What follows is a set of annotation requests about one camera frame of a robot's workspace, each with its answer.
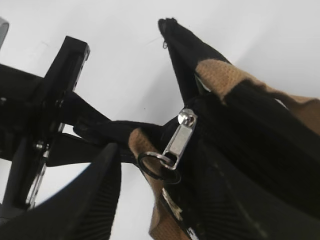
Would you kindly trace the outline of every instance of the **tan trim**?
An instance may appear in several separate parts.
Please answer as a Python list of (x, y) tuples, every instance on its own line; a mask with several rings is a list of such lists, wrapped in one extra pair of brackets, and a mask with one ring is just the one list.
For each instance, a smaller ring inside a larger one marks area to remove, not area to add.
[(171, 199), (170, 195), (164, 188), (162, 188), (162, 196), (166, 201), (166, 203), (168, 204), (168, 206), (170, 207), (171, 212), (173, 213), (175, 218), (178, 219), (179, 221), (183, 221), (184, 219), (181, 216), (182, 209)]
[(320, 135), (320, 99), (295, 96), (279, 91), (259, 81), (251, 74), (220, 60), (203, 60), (199, 62), (195, 70), (203, 84), (218, 95), (223, 103), (225, 96), (236, 85), (248, 81), (258, 90), (280, 100), (296, 118)]
[[(159, 152), (141, 129), (138, 128), (130, 134), (128, 145), (135, 158), (144, 152)], [(160, 169), (160, 165), (157, 165), (154, 160), (148, 161), (146, 159), (144, 163), (154, 172), (158, 172)], [(154, 208), (149, 229), (150, 236), (155, 240), (188, 240), (187, 235), (160, 202), (160, 195), (164, 187), (163, 181), (156, 180), (147, 174), (144, 174), (144, 176), (152, 188), (154, 195)]]

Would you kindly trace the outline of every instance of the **metal clasp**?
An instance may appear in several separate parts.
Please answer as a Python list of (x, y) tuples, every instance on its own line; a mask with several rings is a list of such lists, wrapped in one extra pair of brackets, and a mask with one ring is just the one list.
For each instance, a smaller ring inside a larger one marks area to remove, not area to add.
[(197, 123), (197, 115), (191, 109), (185, 108), (178, 115), (179, 126), (162, 155), (166, 160), (160, 163), (169, 170), (175, 170), (186, 149)]

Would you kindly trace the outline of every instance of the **white surface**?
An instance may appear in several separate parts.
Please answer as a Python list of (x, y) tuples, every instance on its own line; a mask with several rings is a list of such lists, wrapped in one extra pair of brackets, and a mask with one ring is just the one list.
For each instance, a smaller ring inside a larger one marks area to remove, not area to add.
[[(87, 42), (91, 54), (76, 92), (113, 120), (164, 124), (182, 108), (159, 18), (175, 17), (236, 66), (296, 95), (320, 97), (320, 3), (311, 0), (1, 0), (10, 22), (0, 62), (44, 76), (64, 37)], [(47, 170), (38, 202), (85, 167)], [(0, 194), (9, 164), (0, 161)], [(151, 239), (153, 196), (131, 165), (112, 240)]]

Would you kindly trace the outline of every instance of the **metal zipper slider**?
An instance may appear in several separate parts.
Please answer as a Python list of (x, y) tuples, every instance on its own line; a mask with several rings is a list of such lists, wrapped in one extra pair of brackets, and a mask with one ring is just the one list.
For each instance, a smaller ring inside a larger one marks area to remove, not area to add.
[(177, 168), (197, 123), (197, 115), (189, 108), (181, 110), (177, 118), (180, 125), (162, 153), (168, 159), (160, 159), (160, 163), (169, 170)]

